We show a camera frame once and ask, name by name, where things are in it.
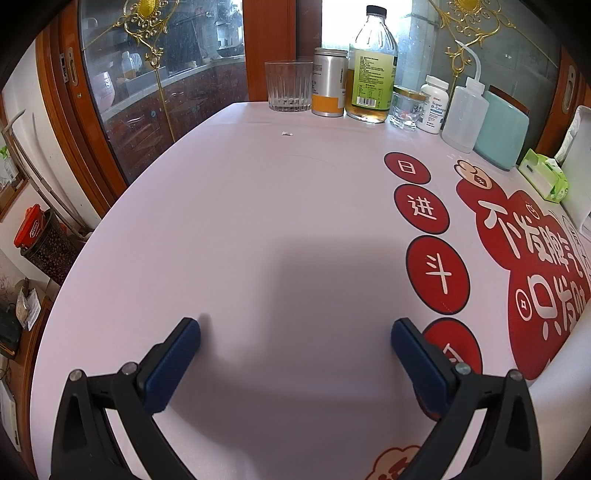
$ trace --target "red lid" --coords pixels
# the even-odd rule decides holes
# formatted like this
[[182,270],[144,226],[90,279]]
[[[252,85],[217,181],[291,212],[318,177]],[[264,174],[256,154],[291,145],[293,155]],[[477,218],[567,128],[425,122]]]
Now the red lid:
[[25,219],[21,224],[21,227],[18,229],[18,233],[14,238],[14,246],[17,248],[20,247],[30,247],[37,236],[43,230],[43,211],[41,210],[41,206],[36,203],[32,207],[27,209],[25,213]]

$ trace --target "green label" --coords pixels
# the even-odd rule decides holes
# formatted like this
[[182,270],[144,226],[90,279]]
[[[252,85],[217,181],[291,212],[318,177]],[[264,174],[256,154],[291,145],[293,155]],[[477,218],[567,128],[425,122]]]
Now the green label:
[[389,110],[397,59],[387,53],[356,50],[351,103],[372,110]]

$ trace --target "blue gripper pad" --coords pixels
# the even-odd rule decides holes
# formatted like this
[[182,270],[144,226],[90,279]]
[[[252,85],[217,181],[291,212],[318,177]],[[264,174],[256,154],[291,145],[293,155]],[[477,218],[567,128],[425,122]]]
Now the blue gripper pad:
[[137,384],[143,392],[144,408],[148,414],[153,415],[166,408],[200,344],[199,324],[184,318],[165,342],[154,346],[144,358]]
[[449,386],[423,346],[401,320],[392,325],[391,343],[426,409],[444,416],[451,405]]

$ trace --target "teal container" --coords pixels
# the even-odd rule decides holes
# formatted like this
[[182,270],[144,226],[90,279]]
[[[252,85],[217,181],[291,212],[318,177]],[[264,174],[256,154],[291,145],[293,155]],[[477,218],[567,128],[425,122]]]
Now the teal container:
[[495,167],[510,170],[523,148],[530,119],[494,93],[486,91],[483,97],[489,107],[474,150]]

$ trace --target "amber liquid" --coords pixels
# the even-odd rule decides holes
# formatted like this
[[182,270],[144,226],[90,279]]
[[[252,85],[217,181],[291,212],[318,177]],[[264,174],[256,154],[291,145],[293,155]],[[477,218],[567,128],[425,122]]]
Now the amber liquid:
[[353,80],[355,79],[355,71],[349,70],[347,72],[347,90],[345,93],[345,110],[347,115],[364,122],[372,124],[383,124],[388,117],[388,110],[373,110],[371,108],[364,108],[356,106],[351,103],[353,100]]

